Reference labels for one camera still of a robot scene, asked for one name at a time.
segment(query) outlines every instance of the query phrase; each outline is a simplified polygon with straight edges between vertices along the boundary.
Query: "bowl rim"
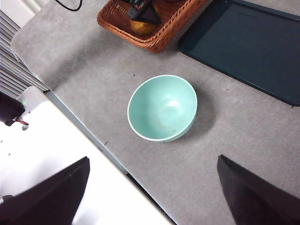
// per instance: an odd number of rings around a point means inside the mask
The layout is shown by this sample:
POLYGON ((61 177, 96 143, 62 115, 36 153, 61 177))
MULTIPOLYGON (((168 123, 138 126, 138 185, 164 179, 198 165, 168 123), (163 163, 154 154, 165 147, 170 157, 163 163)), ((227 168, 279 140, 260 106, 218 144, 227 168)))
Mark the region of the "bowl rim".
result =
POLYGON ((146 81, 144 81, 140 86, 138 86, 138 88, 133 92, 133 94, 131 95, 130 97, 130 100, 128 102, 128 106, 127 106, 127 119, 128 119, 128 122, 129 122, 129 125, 131 127, 131 129, 137 134, 139 135, 141 138, 143 139, 146 139, 148 141, 153 141, 153 142, 165 142, 165 141, 168 141, 170 139, 173 139, 175 138, 176 136, 179 136, 181 135, 182 132, 184 132, 188 126, 190 126, 191 123, 193 123, 194 119, 195 119, 195 116, 196 116, 196 113, 197 113, 197 107, 198 107, 198 100, 197 100, 197 95, 196 95, 196 92, 195 92, 195 89, 193 88, 193 86, 187 81, 185 80, 184 78, 180 77, 180 76, 176 76, 176 75, 171 75, 171 74, 164 74, 164 75, 158 75, 158 76, 155 76, 155 77, 152 77, 146 81), (160 138, 160 139, 154 139, 154 138, 149 138, 149 137, 146 137, 142 134, 140 134, 132 125, 131 121, 130 121, 130 118, 129 118, 129 107, 130 107, 130 104, 131 104, 131 101, 132 101, 132 98, 133 96, 136 94, 136 92, 147 82, 151 81, 151 80, 154 80, 154 79, 157 79, 157 78, 160 78, 160 77, 165 77, 165 76, 169 76, 169 77, 175 77, 175 78, 178 78, 178 79, 181 79, 182 81, 184 81, 185 83, 188 84, 188 86, 190 86, 190 88, 192 89, 192 92, 194 94, 194 97, 195 97, 195 111, 194 111, 194 114, 193 116, 191 117, 189 123, 187 123, 187 125, 181 129, 179 132, 177 132, 176 134, 170 136, 170 137, 166 137, 166 138, 160 138))

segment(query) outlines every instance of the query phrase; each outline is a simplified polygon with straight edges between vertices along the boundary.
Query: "dark green tray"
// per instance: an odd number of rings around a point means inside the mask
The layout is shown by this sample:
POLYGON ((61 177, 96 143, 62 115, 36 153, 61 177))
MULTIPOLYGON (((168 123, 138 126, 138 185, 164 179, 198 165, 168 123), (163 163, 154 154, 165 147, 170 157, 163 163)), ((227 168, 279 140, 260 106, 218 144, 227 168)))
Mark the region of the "dark green tray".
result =
POLYGON ((300 106, 300 16, 242 0, 214 0, 179 41, 180 51, 300 106))

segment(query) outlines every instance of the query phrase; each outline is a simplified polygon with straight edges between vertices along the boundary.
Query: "bowl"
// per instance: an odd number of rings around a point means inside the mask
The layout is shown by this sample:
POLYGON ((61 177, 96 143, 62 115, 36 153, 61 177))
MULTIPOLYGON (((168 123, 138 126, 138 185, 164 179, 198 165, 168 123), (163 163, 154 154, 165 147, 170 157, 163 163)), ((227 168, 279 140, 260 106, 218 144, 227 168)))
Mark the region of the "bowl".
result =
POLYGON ((127 118, 133 131, 154 142, 170 142, 192 126, 197 111, 195 90, 185 79, 160 75, 142 83, 131 96, 127 118))

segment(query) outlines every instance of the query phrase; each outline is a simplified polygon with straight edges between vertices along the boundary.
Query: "radiator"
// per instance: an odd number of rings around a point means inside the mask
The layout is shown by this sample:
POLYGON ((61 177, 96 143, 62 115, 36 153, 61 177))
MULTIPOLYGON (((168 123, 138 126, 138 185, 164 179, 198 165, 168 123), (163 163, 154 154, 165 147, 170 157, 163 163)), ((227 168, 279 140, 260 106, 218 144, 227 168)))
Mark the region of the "radiator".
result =
POLYGON ((20 27, 1 11, 0 91, 12 98, 17 98, 29 86, 36 86, 42 91, 48 90, 10 49, 10 42, 19 29, 20 27))

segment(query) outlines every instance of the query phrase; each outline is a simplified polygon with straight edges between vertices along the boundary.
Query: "brown wicker basket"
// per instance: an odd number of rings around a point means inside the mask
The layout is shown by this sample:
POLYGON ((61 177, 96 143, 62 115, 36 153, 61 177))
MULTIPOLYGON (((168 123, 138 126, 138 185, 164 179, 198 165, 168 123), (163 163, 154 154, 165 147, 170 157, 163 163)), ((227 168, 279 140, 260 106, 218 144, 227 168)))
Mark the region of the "brown wicker basket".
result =
POLYGON ((97 22, 103 28, 118 35, 124 40, 151 52, 161 52, 178 30, 205 3, 206 0, 181 0, 168 3, 164 0, 154 0, 153 3, 161 9, 162 22, 149 35, 141 36, 130 28, 130 18, 127 11, 130 5, 121 0, 110 0, 98 13, 97 22))

